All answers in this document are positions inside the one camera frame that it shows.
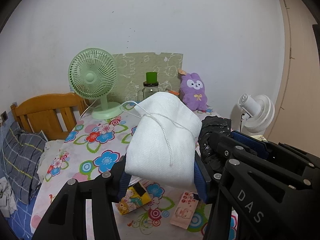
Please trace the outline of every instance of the purple plush toy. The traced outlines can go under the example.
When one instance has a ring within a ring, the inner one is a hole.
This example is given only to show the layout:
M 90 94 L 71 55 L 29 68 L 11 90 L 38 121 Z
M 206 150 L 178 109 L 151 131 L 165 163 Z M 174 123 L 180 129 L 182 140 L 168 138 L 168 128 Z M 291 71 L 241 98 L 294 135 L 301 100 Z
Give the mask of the purple plush toy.
M 180 90 L 183 94 L 182 101 L 191 111 L 207 110 L 207 97 L 204 93 L 204 84 L 197 73 L 188 74 L 179 70 L 181 76 Z

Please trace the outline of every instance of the plaid pillowcase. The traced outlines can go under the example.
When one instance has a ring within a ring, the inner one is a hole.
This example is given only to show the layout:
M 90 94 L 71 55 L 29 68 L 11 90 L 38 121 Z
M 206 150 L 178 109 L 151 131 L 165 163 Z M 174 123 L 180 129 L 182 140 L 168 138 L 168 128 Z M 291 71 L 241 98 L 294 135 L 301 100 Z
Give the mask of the plaid pillowcase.
M 37 135 L 39 135 L 43 140 L 45 140 L 46 142 L 48 142 L 48 138 L 45 136 L 45 133 L 43 130 L 41 130 L 39 133 L 36 133 Z
M 17 122 L 3 142 L 0 163 L 16 198 L 27 205 L 39 188 L 37 169 L 45 143 L 38 134 L 21 131 Z

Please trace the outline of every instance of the door frame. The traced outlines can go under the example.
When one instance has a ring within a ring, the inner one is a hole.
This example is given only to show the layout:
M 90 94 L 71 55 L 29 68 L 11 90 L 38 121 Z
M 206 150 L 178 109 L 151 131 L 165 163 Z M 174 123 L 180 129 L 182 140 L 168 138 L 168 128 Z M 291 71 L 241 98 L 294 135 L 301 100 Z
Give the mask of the door frame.
M 290 72 L 290 63 L 291 63 L 291 29 L 290 29 L 288 8 L 286 7 L 284 0 L 279 0 L 279 2 L 281 6 L 283 23 L 284 23 L 284 65 L 283 65 L 280 88 L 279 88 L 277 100 L 275 103 L 275 116 L 271 124 L 267 127 L 267 129 L 264 132 L 264 137 L 267 140 L 279 116 L 280 108 L 284 100 L 284 95 L 287 89 L 289 72 Z

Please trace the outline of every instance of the green lid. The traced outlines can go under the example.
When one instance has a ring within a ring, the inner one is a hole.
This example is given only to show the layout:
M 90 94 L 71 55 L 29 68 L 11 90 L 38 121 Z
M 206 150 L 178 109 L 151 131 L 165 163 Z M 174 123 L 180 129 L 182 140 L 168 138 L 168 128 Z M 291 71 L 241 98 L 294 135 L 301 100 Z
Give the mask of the green lid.
M 157 82 L 157 72 L 146 72 L 146 83 L 153 84 Z

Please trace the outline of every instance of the blue gripper pad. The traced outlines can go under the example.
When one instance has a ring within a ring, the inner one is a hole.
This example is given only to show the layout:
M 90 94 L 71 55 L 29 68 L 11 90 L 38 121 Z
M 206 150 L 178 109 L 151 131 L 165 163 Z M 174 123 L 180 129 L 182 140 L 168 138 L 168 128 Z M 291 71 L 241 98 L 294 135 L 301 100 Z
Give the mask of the blue gripper pad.
M 130 179 L 131 179 L 131 175 L 125 173 L 124 171 L 121 174 L 121 178 L 119 181 L 119 191 L 118 191 L 118 195 L 117 198 L 120 201 L 125 194 L 127 193 L 127 189 L 130 183 Z
M 207 192 L 210 190 L 211 178 L 205 169 L 199 155 L 195 152 L 195 185 L 198 192 L 198 196 L 207 203 L 209 198 Z
M 239 133 L 238 131 L 232 131 L 231 135 L 234 140 L 247 145 L 252 150 L 257 152 L 258 157 L 262 159 L 267 159 L 269 153 L 267 152 L 266 144 L 262 141 L 256 140 L 250 136 L 244 135 L 243 133 Z

